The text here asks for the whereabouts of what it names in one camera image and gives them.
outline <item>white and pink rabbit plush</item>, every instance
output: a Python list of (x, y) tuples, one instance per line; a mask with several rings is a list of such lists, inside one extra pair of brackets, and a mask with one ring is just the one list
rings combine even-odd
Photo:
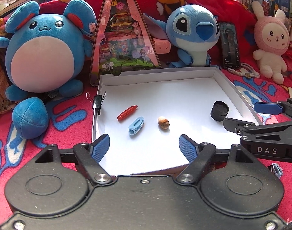
[(284, 25), (286, 15), (279, 9), (275, 17), (265, 16), (258, 1), (252, 2), (252, 9), (257, 17), (254, 38), (260, 48), (254, 51), (253, 58), (259, 66), (260, 74), (281, 85), (284, 82), (281, 72), (287, 71), (287, 65), (281, 56), (287, 51), (290, 41)]

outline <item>blue gripper pad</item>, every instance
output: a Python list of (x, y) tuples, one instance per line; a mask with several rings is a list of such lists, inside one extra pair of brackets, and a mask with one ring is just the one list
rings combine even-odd
[(282, 106), (277, 103), (257, 102), (254, 104), (254, 110), (257, 113), (279, 115), (283, 112)]
[(110, 136), (106, 135), (98, 144), (94, 146), (92, 158), (99, 163), (110, 148)]
[(179, 149), (190, 163), (194, 161), (198, 155), (195, 145), (182, 135), (179, 137)]

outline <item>blue plush toy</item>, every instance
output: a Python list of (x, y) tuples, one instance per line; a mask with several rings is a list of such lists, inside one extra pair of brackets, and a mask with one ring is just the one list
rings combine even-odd
[(74, 78), (81, 72), (85, 55), (93, 46), (85, 40), (96, 23), (93, 9), (83, 0), (72, 0), (63, 15), (39, 15), (34, 2), (20, 6), (5, 24), (14, 33), (9, 41), (0, 37), (0, 48), (7, 47), (5, 66), (13, 85), (6, 90), (11, 101), (22, 100), (12, 114), (17, 132), (25, 139), (40, 136), (49, 119), (44, 103), (28, 93), (59, 92), (72, 97), (83, 91), (83, 83)]
[(207, 51), (219, 40), (216, 18), (206, 8), (189, 4), (177, 8), (167, 22), (143, 14), (150, 34), (178, 47), (178, 62), (168, 67), (205, 67), (211, 64)]

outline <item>stitch plush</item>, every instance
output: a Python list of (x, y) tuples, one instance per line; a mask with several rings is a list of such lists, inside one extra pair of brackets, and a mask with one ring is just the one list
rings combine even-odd
[(34, 2), (19, 7), (5, 24), (11, 40), (0, 37), (0, 48), (7, 47), (5, 66), (13, 85), (6, 90), (10, 101), (21, 101), (12, 114), (17, 132), (25, 139), (40, 136), (48, 127), (43, 102), (28, 93), (59, 92), (72, 97), (83, 91), (74, 78), (81, 72), (85, 55), (93, 46), (83, 33), (90, 34), (96, 23), (93, 9), (83, 0), (68, 3), (63, 15), (42, 14)]
[(178, 47), (178, 62), (168, 67), (209, 66), (211, 57), (207, 51), (219, 40), (219, 26), (216, 18), (206, 8), (189, 4), (177, 8), (167, 22), (158, 21), (143, 14), (150, 34), (169, 40)]
[(281, 72), (286, 72), (288, 67), (281, 57), (289, 47), (290, 37), (284, 25), (286, 15), (278, 9), (275, 17), (264, 16), (264, 11), (258, 1), (252, 2), (252, 9), (257, 17), (254, 28), (254, 37), (260, 48), (252, 54), (257, 61), (260, 74), (281, 85), (284, 77)]

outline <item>black cylinder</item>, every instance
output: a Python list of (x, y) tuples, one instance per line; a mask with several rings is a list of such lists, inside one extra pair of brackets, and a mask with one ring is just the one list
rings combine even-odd
[(216, 101), (211, 110), (211, 117), (218, 122), (222, 122), (229, 112), (229, 107), (222, 101)]

